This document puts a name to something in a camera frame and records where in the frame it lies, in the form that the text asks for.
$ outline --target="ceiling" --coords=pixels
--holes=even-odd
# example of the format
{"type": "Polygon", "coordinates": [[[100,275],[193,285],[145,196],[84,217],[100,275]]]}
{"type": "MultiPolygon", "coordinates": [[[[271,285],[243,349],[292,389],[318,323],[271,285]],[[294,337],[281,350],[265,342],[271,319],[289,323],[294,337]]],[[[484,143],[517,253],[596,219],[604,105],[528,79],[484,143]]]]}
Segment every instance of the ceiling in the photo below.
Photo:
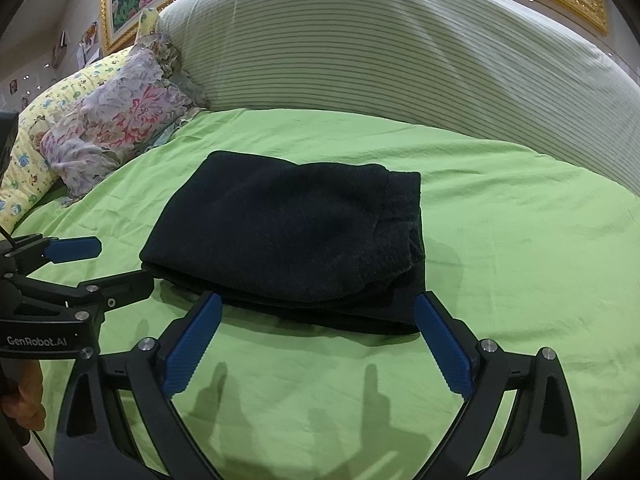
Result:
{"type": "Polygon", "coordinates": [[[43,31],[51,30],[62,18],[67,0],[24,0],[0,39],[6,52],[43,31]]]}

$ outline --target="metal bolt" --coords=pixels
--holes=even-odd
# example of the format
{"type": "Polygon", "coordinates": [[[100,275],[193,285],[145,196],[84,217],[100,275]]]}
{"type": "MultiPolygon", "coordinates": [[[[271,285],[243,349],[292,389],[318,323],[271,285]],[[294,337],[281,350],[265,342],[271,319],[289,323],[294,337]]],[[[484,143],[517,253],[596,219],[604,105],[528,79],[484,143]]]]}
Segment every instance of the metal bolt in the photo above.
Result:
{"type": "Polygon", "coordinates": [[[542,349],[542,357],[549,361],[553,361],[556,358],[556,352],[552,348],[545,346],[542,349]]]}
{"type": "Polygon", "coordinates": [[[94,355],[94,349],[91,348],[90,346],[87,346],[86,348],[83,348],[80,351],[80,358],[81,359],[91,359],[91,357],[94,355]]]}
{"type": "Polygon", "coordinates": [[[156,340],[152,337],[144,337],[138,341],[138,348],[145,352],[151,350],[154,346],[156,346],[156,340]]]}
{"type": "Polygon", "coordinates": [[[485,352],[489,352],[491,354],[498,349],[498,343],[493,339],[482,339],[482,341],[480,342],[480,347],[485,352]]]}

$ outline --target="bed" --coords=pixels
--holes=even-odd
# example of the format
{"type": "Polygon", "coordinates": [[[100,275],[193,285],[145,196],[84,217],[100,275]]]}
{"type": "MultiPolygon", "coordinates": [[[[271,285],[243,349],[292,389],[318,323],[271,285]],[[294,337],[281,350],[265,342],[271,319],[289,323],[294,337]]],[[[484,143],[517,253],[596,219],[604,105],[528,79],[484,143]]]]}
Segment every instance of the bed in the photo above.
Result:
{"type": "MultiPolygon", "coordinates": [[[[104,246],[97,260],[34,276],[75,284],[138,268],[164,204],[213,150],[419,171],[428,287],[480,337],[558,352],[588,478],[640,402],[640,89],[631,79],[509,0],[177,0],[157,28],[213,111],[79,203],[34,211],[18,234],[97,235],[104,246]]],[[[191,301],[157,282],[149,300],[108,315],[102,351],[159,335],[191,301]]],[[[70,364],[44,367],[52,444],[70,364]]],[[[476,469],[497,446],[510,400],[476,469]]],[[[125,401],[147,463],[161,469],[125,401]]],[[[461,400],[416,336],[336,332],[229,306],[174,402],[226,478],[402,480],[461,400]]]]}

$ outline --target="human hand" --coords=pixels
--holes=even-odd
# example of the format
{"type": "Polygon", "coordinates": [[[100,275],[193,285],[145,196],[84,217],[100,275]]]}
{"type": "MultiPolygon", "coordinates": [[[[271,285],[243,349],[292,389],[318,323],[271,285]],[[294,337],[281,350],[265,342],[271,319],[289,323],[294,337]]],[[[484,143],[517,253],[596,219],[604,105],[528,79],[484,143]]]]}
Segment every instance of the human hand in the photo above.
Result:
{"type": "Polygon", "coordinates": [[[0,397],[0,408],[23,428],[44,430],[47,412],[42,405],[44,392],[42,369],[39,361],[20,361],[20,376],[16,392],[0,397]]]}

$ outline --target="black cable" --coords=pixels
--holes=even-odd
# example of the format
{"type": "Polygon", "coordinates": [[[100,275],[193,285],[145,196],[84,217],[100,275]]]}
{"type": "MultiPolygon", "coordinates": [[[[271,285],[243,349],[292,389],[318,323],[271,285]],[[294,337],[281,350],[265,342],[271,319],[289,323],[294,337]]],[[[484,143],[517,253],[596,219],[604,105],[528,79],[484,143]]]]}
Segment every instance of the black cable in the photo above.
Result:
{"type": "Polygon", "coordinates": [[[44,442],[40,438],[40,435],[37,434],[35,431],[31,431],[31,433],[33,433],[33,436],[40,443],[40,446],[42,447],[42,450],[44,451],[45,455],[47,455],[47,458],[49,459],[49,462],[53,466],[53,459],[51,458],[51,455],[49,454],[49,450],[47,449],[47,446],[44,445],[44,442]]]}
{"type": "Polygon", "coordinates": [[[7,231],[5,231],[1,225],[0,225],[0,234],[4,236],[4,238],[6,238],[6,240],[11,244],[11,248],[15,249],[14,239],[11,238],[11,235],[7,231]]]}

